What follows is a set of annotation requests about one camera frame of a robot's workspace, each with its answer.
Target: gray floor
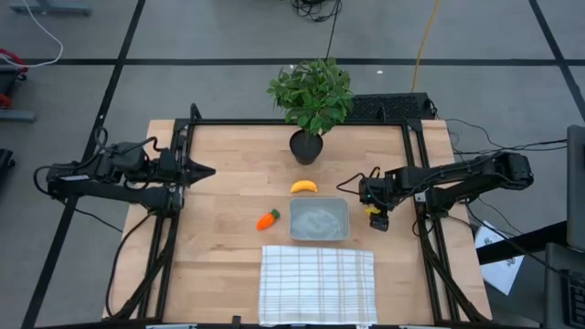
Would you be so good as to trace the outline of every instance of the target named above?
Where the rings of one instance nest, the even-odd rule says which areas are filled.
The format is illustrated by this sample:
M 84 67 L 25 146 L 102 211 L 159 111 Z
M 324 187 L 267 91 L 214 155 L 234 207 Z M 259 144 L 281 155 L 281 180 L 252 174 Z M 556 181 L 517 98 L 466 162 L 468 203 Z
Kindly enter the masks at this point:
M 539 0 L 566 58 L 585 58 L 580 0 Z M 136 0 L 90 1 L 93 13 L 39 16 L 65 45 L 64 58 L 116 58 Z M 332 45 L 339 58 L 415 58 L 432 10 L 431 0 L 344 0 Z M 333 20 L 322 24 L 294 15 L 288 1 L 147 0 L 129 58 L 323 57 Z M 24 58 L 51 58 L 57 48 L 27 16 L 0 3 L 0 48 Z M 425 58 L 552 59 L 525 0 L 443 0 Z M 196 102 L 206 118 L 278 118 L 265 94 L 279 66 L 126 66 L 105 126 L 111 141 L 140 140 L 151 119 L 187 116 Z M 408 92 L 412 66 L 344 66 L 354 93 Z M 585 68 L 571 68 L 585 89 Z M 16 151 L 17 167 L 0 197 L 0 318 L 19 326 L 63 206 L 40 195 L 32 172 L 40 165 L 79 159 L 89 138 L 111 66 L 32 69 L 16 91 L 15 107 L 37 113 L 34 124 L 0 122 L 0 148 Z M 420 68 L 417 90 L 426 91 L 442 118 L 482 125 L 497 143 L 558 139 L 583 124 L 556 67 Z M 450 122 L 460 150 L 489 147 L 479 130 Z M 527 154 L 535 184 L 523 192 L 494 191 L 484 200 L 519 229 L 530 231 L 566 216 L 564 150 Z M 510 229 L 488 207 L 477 215 Z M 80 208 L 121 227 L 127 206 L 83 200 Z M 120 234 L 75 216 L 37 325 L 95 321 L 101 317 L 107 276 Z M 499 297 L 495 316 L 511 316 Z

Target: black plant pot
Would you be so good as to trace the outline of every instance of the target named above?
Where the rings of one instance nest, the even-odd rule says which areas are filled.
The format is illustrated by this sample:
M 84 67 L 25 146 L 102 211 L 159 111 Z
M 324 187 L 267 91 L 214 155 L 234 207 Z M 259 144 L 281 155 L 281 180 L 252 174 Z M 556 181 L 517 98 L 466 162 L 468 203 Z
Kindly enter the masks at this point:
M 313 136 L 300 130 L 291 136 L 289 145 L 299 164 L 310 165 L 323 150 L 323 139 L 319 135 Z

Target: white cable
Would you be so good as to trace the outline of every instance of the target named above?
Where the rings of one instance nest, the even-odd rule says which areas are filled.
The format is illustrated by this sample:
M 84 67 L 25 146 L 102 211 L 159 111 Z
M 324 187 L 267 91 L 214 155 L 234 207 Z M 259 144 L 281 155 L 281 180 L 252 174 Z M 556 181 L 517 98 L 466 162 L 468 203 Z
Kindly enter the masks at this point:
M 59 41 L 55 36 L 53 36 L 52 34 L 50 34 L 50 32 L 48 32 L 42 25 L 40 25 L 40 23 L 38 23 L 37 19 L 35 18 L 35 16 L 33 15 L 33 12 L 30 11 L 30 7 L 28 6 L 27 0 L 22 0 L 23 4 L 25 4 L 25 6 L 27 7 L 27 11 L 30 14 L 30 17 L 35 21 L 35 23 L 37 23 L 38 27 L 40 27 L 40 29 L 42 29 L 43 31 L 45 31 L 45 33 L 48 34 L 49 37 L 52 37 L 53 40 L 57 41 L 58 45 L 60 46 L 60 50 L 58 52 L 57 58 L 50 60 L 48 62 L 44 62 L 44 63 L 39 63 L 39 64 L 35 64 L 35 65 L 21 65 L 18 63 L 15 63 L 11 60 L 9 60 L 8 58 L 6 58 L 3 54 L 0 54 L 0 57 L 8 64 L 13 65 L 17 68 L 38 68 L 38 67 L 42 67 L 45 65 L 50 65 L 53 63 L 56 63 L 58 60 L 61 59 L 61 54 L 63 54 L 63 44 L 61 43 L 61 41 Z

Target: paper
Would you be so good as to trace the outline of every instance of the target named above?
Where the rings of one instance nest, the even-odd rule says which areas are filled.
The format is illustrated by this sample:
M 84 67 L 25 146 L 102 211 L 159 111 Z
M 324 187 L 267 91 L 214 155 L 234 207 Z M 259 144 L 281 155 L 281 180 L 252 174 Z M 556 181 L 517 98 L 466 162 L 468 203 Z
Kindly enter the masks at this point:
M 494 228 L 486 221 L 484 221 L 484 224 L 490 228 Z M 478 249 L 502 240 L 503 238 L 495 234 L 491 229 L 480 227 L 475 233 L 475 248 Z M 514 280 L 516 279 L 523 258 L 524 256 L 516 256 L 510 260 L 501 260 L 491 264 L 482 265 L 482 276 L 486 282 L 507 296 L 512 289 L 512 284 L 514 284 Z

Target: red object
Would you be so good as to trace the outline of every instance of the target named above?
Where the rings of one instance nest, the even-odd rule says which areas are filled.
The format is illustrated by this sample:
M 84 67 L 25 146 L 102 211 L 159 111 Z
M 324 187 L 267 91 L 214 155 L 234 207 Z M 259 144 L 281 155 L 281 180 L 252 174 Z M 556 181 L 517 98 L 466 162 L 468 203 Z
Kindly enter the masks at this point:
M 6 50 L 6 49 L 2 49 L 0 48 L 0 54 L 5 54 L 8 57 L 10 57 L 16 64 L 20 64 L 20 65 L 25 65 L 25 61 L 22 60 L 19 56 L 17 56 L 15 53 L 11 53 L 10 51 Z M 18 71 L 20 73 L 27 73 L 28 72 L 28 68 L 18 68 Z
M 12 101 L 8 98 L 8 96 L 4 94 L 0 94 L 0 108 L 10 107 Z

